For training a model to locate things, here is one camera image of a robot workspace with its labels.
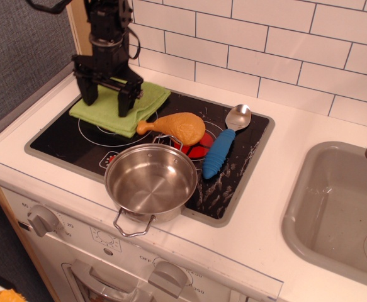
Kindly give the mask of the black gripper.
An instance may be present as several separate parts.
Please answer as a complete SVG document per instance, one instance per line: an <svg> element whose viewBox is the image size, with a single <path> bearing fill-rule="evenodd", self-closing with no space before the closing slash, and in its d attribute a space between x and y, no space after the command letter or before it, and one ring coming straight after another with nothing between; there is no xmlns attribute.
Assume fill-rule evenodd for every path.
<svg viewBox="0 0 367 302"><path fill-rule="evenodd" d="M128 66L130 37L120 41L89 37L92 55L73 55L74 75L84 102L90 106L98 98L98 86L118 91L118 116L126 117L136 99L143 96L143 79Z"/></svg>

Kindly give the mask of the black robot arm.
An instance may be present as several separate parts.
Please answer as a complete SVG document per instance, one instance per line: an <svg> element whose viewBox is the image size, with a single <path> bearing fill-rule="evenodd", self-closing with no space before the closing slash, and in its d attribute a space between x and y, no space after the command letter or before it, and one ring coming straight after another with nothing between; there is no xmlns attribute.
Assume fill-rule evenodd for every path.
<svg viewBox="0 0 367 302"><path fill-rule="evenodd" d="M142 96L144 80L128 66L129 29L132 8L127 1L85 1L88 21L91 24L89 41L93 54L75 55L74 75L84 102L90 106L98 98L98 86L118 93L118 115L126 117L135 100Z"/></svg>

